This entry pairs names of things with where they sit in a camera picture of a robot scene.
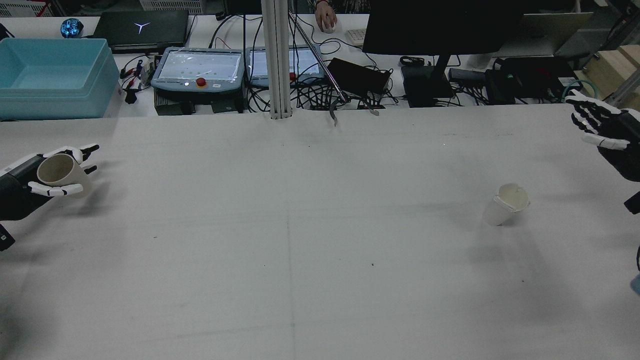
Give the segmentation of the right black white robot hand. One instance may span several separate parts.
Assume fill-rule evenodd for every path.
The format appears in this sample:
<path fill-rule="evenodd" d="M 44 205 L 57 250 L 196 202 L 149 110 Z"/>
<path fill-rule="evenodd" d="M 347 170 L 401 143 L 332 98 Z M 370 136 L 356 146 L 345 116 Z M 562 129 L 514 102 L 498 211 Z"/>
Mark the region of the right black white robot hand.
<path fill-rule="evenodd" d="M 583 131 L 582 140 L 597 146 L 599 153 L 621 176 L 640 180 L 639 112 L 619 109 L 604 101 L 585 96 L 574 89 L 565 97 L 573 106 L 571 120 Z"/>

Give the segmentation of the bystander human hand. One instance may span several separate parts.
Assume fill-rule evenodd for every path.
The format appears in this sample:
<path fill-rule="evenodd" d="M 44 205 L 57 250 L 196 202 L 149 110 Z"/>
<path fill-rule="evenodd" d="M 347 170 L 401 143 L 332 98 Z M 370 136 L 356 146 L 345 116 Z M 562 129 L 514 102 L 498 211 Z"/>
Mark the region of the bystander human hand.
<path fill-rule="evenodd" d="M 316 0 L 314 9 L 314 17 L 318 28 L 325 34 L 331 34 L 338 23 L 338 16 L 332 5 L 328 0 Z"/>

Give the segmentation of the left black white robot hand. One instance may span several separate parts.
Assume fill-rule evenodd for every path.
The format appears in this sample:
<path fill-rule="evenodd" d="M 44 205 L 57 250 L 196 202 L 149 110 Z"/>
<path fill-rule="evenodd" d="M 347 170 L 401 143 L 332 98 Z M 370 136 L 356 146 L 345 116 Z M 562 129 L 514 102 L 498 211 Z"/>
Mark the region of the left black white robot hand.
<path fill-rule="evenodd" d="M 46 160 L 59 154 L 70 157 L 79 166 L 82 174 L 88 175 L 98 168 L 96 165 L 82 166 L 90 155 L 99 150 L 97 143 L 85 146 L 62 146 L 46 153 L 32 153 L 1 168 L 0 178 L 0 219 L 18 221 L 32 214 L 52 198 L 79 198 L 89 191 L 88 184 L 74 181 L 54 185 L 52 180 L 38 177 L 38 168 Z"/>

